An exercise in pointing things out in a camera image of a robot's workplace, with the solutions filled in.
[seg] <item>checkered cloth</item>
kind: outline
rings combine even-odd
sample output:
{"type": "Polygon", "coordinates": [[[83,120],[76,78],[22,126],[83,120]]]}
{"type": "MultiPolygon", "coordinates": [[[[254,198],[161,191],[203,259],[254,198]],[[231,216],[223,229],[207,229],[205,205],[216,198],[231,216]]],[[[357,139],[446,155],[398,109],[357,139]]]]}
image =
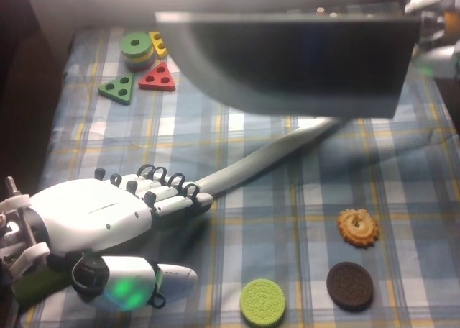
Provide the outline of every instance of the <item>checkered cloth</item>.
{"type": "MultiPolygon", "coordinates": [[[[109,175],[134,173],[144,163],[194,181],[311,122],[223,106],[169,57],[176,91],[136,87],[130,106],[101,97],[99,84],[127,72],[119,51],[125,32],[77,34],[42,188],[92,178],[97,167],[109,175]]],[[[345,124],[218,197],[187,227],[152,236],[141,255],[198,274],[188,299],[161,310],[108,314],[67,288],[23,313],[20,323],[240,327],[242,288],[268,278],[286,297],[284,327],[460,327],[459,156],[459,137],[435,83],[409,72],[392,121],[345,124]],[[337,229],[342,209],[360,208],[380,225],[379,241],[367,250],[345,243],[337,229]],[[374,301],[362,313],[340,310],[326,290],[328,270],[342,261],[363,265],[374,281],[374,301]]]]}

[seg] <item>red triangle block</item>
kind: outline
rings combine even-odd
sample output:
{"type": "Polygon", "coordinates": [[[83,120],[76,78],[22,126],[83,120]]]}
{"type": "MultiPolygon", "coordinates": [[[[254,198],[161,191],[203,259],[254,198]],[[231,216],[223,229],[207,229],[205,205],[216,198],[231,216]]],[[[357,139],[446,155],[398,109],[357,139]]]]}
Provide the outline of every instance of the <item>red triangle block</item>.
{"type": "Polygon", "coordinates": [[[137,83],[141,89],[156,89],[158,91],[174,91],[175,84],[167,69],[166,63],[161,62],[137,83]]]}

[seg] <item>lime green round cookie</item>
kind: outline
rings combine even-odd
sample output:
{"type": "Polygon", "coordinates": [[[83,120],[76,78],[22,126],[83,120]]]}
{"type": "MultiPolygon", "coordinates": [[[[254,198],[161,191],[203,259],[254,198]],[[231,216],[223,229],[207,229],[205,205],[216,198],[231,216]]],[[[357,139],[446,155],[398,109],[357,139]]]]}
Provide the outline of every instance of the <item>lime green round cookie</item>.
{"type": "Polygon", "coordinates": [[[125,56],[138,58],[152,49],[152,40],[147,33],[129,33],[121,40],[120,48],[125,56]]]}
{"type": "Polygon", "coordinates": [[[256,279],[243,288],[239,305],[249,323],[265,327],[281,319],[286,301],[285,295],[276,283],[267,279],[256,279]]]}

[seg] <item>green triangle block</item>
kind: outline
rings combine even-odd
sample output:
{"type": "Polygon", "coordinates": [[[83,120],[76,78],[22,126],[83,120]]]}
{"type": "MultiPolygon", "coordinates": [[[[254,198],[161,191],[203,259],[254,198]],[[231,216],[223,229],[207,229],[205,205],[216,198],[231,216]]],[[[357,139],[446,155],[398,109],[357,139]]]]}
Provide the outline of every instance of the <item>green triangle block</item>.
{"type": "Polygon", "coordinates": [[[112,81],[105,82],[98,87],[98,92],[106,98],[112,99],[123,105],[131,104],[132,84],[134,76],[126,74],[112,81]]]}

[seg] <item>dark brown cookie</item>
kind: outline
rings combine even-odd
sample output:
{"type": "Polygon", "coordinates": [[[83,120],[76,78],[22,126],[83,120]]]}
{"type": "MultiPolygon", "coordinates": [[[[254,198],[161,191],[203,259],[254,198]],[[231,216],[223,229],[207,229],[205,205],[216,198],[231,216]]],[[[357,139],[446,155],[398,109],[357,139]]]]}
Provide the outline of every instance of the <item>dark brown cookie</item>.
{"type": "Polygon", "coordinates": [[[367,270],[356,263],[342,262],[333,266],[326,284],[329,296],[343,310],[364,310],[372,301],[372,278],[367,270]]]}

